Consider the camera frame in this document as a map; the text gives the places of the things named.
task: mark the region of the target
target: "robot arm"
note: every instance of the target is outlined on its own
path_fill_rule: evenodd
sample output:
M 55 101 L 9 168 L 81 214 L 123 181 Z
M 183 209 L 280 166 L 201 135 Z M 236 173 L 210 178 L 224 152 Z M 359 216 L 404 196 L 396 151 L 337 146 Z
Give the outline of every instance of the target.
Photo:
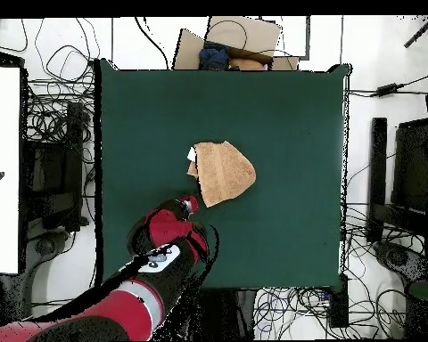
M 107 287 L 120 279 L 117 287 L 73 316 L 53 322 L 4 325 L 0 327 L 0 341 L 150 339 L 177 302 L 193 267 L 208 255 L 203 227 L 187 220 L 196 210 L 195 198 L 187 197 L 167 201 L 151 211 L 128 235 L 132 262 L 102 285 Z M 143 244 L 152 248 L 146 250 Z M 139 270 L 130 273 L 138 261 Z

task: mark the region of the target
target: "cardboard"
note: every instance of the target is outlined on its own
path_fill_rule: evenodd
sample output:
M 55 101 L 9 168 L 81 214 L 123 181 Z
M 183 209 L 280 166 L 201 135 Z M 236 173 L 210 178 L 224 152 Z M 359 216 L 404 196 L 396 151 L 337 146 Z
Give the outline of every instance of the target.
M 268 64 L 269 70 L 296 70 L 298 58 L 273 57 L 280 32 L 280 26 L 263 20 L 212 16 L 205 39 L 181 29 L 173 69 L 199 69 L 199 54 L 206 40 L 228 46 L 231 59 L 253 59 Z

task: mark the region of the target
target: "table surface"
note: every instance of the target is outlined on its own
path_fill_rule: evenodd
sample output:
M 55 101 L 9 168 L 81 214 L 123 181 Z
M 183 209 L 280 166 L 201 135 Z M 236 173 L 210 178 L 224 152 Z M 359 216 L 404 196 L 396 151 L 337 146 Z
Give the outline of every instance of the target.
M 104 279 L 129 260 L 125 240 L 138 218 L 196 192 L 186 174 L 190 147 L 228 141 L 255 167 L 257 181 L 236 199 L 202 204 L 193 219 L 220 235 L 204 287 L 338 282 L 349 66 L 214 73 L 119 71 L 102 61 L 101 68 Z

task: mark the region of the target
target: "cable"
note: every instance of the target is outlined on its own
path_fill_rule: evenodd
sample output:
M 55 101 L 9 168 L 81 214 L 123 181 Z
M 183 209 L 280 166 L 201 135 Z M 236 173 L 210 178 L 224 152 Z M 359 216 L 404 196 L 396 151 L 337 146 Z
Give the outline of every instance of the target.
M 370 97 L 383 97 L 383 96 L 388 95 L 388 94 L 395 94 L 398 91 L 398 89 L 400 89 L 404 86 L 410 86 L 411 84 L 417 83 L 417 82 L 424 80 L 426 78 L 428 78 L 428 75 L 426 75 L 424 77 L 420 77 L 417 80 L 410 81 L 406 84 L 395 84 L 395 83 L 393 83 L 393 84 L 380 86 L 377 88 L 377 90 L 373 94 L 370 95 Z
M 21 19 L 21 24 L 22 24 L 22 30 L 24 31 L 24 36 L 25 36 L 25 45 L 24 45 L 24 48 L 22 48 L 20 50 L 15 50 L 15 49 L 12 49 L 10 47 L 3 47 L 3 46 L 0 45 L 0 49 L 6 50 L 6 51 L 11 51 L 11 52 L 14 52 L 14 53 L 23 53 L 24 51 L 27 50 L 27 47 L 29 46 L 29 39 L 27 37 L 27 30 L 25 29 L 24 19 Z
M 244 50 L 244 47 L 247 45 L 247 31 L 246 31 L 246 29 L 244 28 L 244 26 L 243 25 L 241 25 L 239 22 L 237 22 L 237 21 L 234 21 L 234 20 L 222 20 L 222 21 L 219 21 L 218 23 L 215 23 L 214 25 L 212 25 L 209 29 L 208 29 L 208 33 L 213 29 L 213 28 L 215 28 L 218 24 L 221 24 L 221 23 L 224 23 L 224 22 L 231 22 L 231 23 L 234 23 L 234 24 L 236 24 L 236 25 L 238 25 L 238 26 L 240 26 L 241 27 L 241 29 L 243 30 L 243 32 L 244 32 L 244 45 L 243 45 L 243 47 L 241 48 L 241 50 Z
M 387 338 L 393 338 L 393 336 L 392 335 L 390 335 L 386 330 L 385 330 L 385 328 L 383 327 L 383 319 L 382 319 L 382 317 L 381 317 L 381 315 L 380 314 L 383 314 L 383 313 L 380 313 L 380 311 L 379 311 L 379 301 L 381 300 L 381 297 L 384 295 L 384 294 L 387 294 L 387 293 L 389 293 L 389 292 L 396 292 L 396 293 L 398 293 L 398 294 L 400 294 L 401 296 L 403 296 L 404 298 L 407 298 L 407 295 L 405 294 L 405 293 L 403 293 L 403 292 L 401 292 L 401 291 L 398 291 L 397 289 L 386 289 L 385 291 L 383 291 L 383 292 L 381 292 L 378 296 L 377 296 L 377 299 L 375 300 L 375 311 L 376 311 L 376 313 L 377 313 L 377 321 L 379 322 L 379 326 L 381 327 L 381 330 L 383 331 L 383 333 L 385 334 L 385 336 L 387 337 Z M 398 325 L 400 325 L 400 326 L 402 326 L 402 327 L 404 327 L 404 319 L 402 318 L 402 317 L 399 317 L 399 321 L 398 322 L 396 322 Z
M 391 155 L 389 155 L 389 156 L 387 156 L 386 157 L 386 159 L 389 159 L 389 158 L 392 158 L 393 156 L 395 156 L 396 155 L 396 152 L 395 153 L 393 153 L 393 154 L 391 154 Z M 347 187 L 349 187 L 349 184 L 350 184 L 350 181 L 352 181 L 352 178 L 353 177 L 355 177 L 356 175 L 358 175 L 359 173 L 361 173 L 361 172 L 363 172 L 365 169 L 368 169 L 369 168 L 369 166 L 370 166 L 370 164 L 368 164 L 367 166 L 365 166 L 364 168 L 362 168 L 362 169 L 360 169 L 359 171 L 357 171 L 357 173 L 356 174 L 354 174 L 350 179 L 349 179 L 349 181 L 347 182 Z
M 141 25 L 139 24 L 138 18 L 135 17 L 135 22 L 136 25 L 139 27 L 139 29 L 141 30 L 141 32 L 144 34 L 144 36 L 157 48 L 157 50 L 160 51 L 160 53 L 163 56 L 163 59 L 165 59 L 165 65 L 167 66 L 167 69 L 169 69 L 169 65 L 168 65 L 168 59 L 167 56 L 165 55 L 165 53 L 163 52 L 163 50 L 147 35 L 147 33 L 144 31 L 144 29 L 141 27 Z
M 65 305 L 66 303 L 70 302 L 73 299 L 60 299 L 60 300 L 51 300 L 49 302 L 42 302 L 42 303 L 32 303 L 32 307 L 42 306 L 42 305 Z
M 284 48 L 284 50 L 285 50 L 284 17 L 283 17 L 283 16 L 279 16 L 279 17 L 281 18 L 281 22 L 283 23 L 281 34 L 282 34 L 282 46 L 283 46 L 283 48 Z M 290 63 L 289 57 L 288 57 L 288 56 L 285 56 L 285 59 L 287 59 L 287 61 L 289 62 L 289 66 L 290 66 L 290 68 L 291 68 L 292 70 L 295 70 L 295 68 L 293 67 L 293 65 Z

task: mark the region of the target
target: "white screen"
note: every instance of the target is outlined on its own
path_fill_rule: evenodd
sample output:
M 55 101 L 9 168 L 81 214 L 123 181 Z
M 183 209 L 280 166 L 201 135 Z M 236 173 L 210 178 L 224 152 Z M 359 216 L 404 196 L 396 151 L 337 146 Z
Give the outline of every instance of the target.
M 0 273 L 18 272 L 20 70 L 0 68 Z

